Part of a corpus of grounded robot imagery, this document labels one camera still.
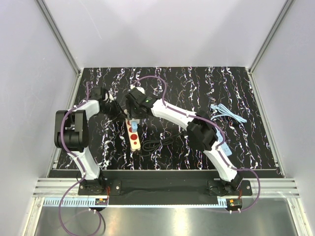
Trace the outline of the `beige red power strip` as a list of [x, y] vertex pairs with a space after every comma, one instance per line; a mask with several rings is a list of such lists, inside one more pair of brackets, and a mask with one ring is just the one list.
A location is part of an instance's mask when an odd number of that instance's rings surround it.
[[130, 149], [131, 151], [138, 151], [141, 149], [141, 144], [139, 140], [138, 132], [132, 132], [130, 127], [130, 122], [135, 120], [128, 120], [126, 119], [126, 128], [128, 133], [128, 138], [130, 141]]

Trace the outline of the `blue usb charger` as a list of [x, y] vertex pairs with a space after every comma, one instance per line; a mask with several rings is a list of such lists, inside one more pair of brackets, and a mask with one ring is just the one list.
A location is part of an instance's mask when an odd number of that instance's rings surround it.
[[136, 121], [131, 121], [130, 122], [130, 127], [131, 127], [131, 131], [132, 132], [136, 132], [137, 131], [137, 128], [138, 128], [138, 124]]

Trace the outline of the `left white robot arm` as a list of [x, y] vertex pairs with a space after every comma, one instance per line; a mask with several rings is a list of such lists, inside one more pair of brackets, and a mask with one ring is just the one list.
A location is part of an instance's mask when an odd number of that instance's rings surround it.
[[90, 181], [89, 189], [100, 195], [106, 190], [100, 167], [89, 150], [88, 121], [93, 116], [105, 115], [111, 121], [125, 120], [126, 114], [105, 88], [93, 88], [86, 101], [69, 110], [58, 110], [55, 115], [54, 143], [65, 151], [79, 168], [82, 178]]

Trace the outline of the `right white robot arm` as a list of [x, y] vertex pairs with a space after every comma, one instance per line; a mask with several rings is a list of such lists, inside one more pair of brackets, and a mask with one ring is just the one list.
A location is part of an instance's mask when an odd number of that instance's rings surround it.
[[243, 177], [221, 148], [217, 132], [219, 127], [206, 117], [204, 111], [192, 112], [174, 106], [162, 98], [146, 95], [142, 88], [134, 87], [126, 94], [127, 115], [132, 119], [149, 116], [170, 121], [188, 135], [189, 145], [212, 162], [223, 182], [224, 191], [234, 195], [241, 189]]

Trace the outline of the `light blue power strip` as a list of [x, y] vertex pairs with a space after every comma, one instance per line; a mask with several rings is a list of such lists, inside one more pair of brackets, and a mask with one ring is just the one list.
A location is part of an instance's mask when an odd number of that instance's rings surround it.
[[[221, 143], [223, 141], [223, 137], [219, 130], [217, 130], [216, 135], [218, 137], [218, 142]], [[223, 152], [227, 157], [232, 155], [232, 151], [226, 142], [224, 142], [220, 147], [222, 148]]]

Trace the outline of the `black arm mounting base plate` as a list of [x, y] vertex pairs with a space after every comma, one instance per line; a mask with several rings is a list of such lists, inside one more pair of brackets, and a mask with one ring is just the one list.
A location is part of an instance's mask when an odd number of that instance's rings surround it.
[[219, 178], [215, 170], [140, 170], [102, 171], [96, 180], [85, 180], [79, 185], [79, 195], [119, 196], [129, 192], [198, 192], [211, 196], [252, 196], [248, 180], [232, 187]]

